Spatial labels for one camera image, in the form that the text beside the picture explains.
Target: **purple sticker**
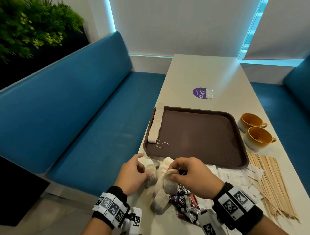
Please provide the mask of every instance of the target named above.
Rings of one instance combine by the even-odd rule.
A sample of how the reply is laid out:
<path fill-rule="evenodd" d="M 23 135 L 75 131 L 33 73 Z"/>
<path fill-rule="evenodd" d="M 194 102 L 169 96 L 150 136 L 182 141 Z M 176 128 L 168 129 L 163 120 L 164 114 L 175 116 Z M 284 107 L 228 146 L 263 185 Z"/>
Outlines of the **purple sticker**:
<path fill-rule="evenodd" d="M 194 96 L 200 99 L 208 99 L 208 97 L 206 96 L 206 91 L 207 91 L 207 88 L 202 88 L 202 87 L 199 87 L 193 90 Z"/>

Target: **orange cup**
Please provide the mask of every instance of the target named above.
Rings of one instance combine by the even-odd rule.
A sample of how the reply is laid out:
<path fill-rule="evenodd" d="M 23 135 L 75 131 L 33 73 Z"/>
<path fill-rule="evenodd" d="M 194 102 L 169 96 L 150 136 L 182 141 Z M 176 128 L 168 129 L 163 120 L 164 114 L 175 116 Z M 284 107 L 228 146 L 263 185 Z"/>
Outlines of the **orange cup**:
<path fill-rule="evenodd" d="M 242 132 L 247 132 L 250 127 L 259 126 L 265 128 L 267 123 L 263 122 L 263 120 L 252 113 L 244 113 L 238 121 L 238 127 Z"/>
<path fill-rule="evenodd" d="M 243 140 L 250 149 L 256 152 L 277 141 L 268 131 L 258 126 L 250 127 Z"/>

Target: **brown tray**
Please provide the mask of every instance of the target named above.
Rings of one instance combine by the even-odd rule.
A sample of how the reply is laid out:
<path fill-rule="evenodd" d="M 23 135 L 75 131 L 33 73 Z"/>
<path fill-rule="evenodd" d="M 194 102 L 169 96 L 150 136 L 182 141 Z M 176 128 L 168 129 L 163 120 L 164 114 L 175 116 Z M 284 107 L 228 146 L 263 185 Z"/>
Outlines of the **brown tray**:
<path fill-rule="evenodd" d="M 205 164 L 230 169 L 248 166 L 249 158 L 239 129 L 229 113 L 165 106 L 159 143 L 167 142 L 169 145 L 158 145 L 164 147 L 161 149 L 148 142 L 155 110 L 143 144 L 148 156 L 172 159 L 196 157 Z"/>

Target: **green plant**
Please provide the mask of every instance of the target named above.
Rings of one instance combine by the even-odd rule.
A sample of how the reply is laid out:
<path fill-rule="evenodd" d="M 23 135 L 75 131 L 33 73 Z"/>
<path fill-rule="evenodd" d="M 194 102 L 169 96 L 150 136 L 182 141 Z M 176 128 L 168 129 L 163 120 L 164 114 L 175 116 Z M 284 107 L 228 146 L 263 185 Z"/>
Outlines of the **green plant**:
<path fill-rule="evenodd" d="M 63 2 L 0 0 L 0 59 L 8 54 L 30 58 L 30 46 L 61 45 L 66 32 L 81 32 L 83 19 Z"/>

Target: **hand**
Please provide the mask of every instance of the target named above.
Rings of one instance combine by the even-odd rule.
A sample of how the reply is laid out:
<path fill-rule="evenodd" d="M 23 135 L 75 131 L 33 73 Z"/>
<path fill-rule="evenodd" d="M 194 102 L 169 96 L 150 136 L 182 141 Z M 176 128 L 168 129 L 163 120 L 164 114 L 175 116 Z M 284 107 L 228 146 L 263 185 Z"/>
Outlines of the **hand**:
<path fill-rule="evenodd" d="M 120 187 L 127 196 L 134 194 L 147 178 L 152 177 L 152 173 L 144 172 L 144 165 L 138 161 L 143 156 L 143 153 L 135 154 L 119 171 L 114 185 Z"/>
<path fill-rule="evenodd" d="M 179 169 L 179 167 L 187 170 L 187 175 L 171 174 L 170 179 L 200 198 L 213 199 L 224 186 L 224 182 L 195 157 L 177 158 L 168 169 Z"/>

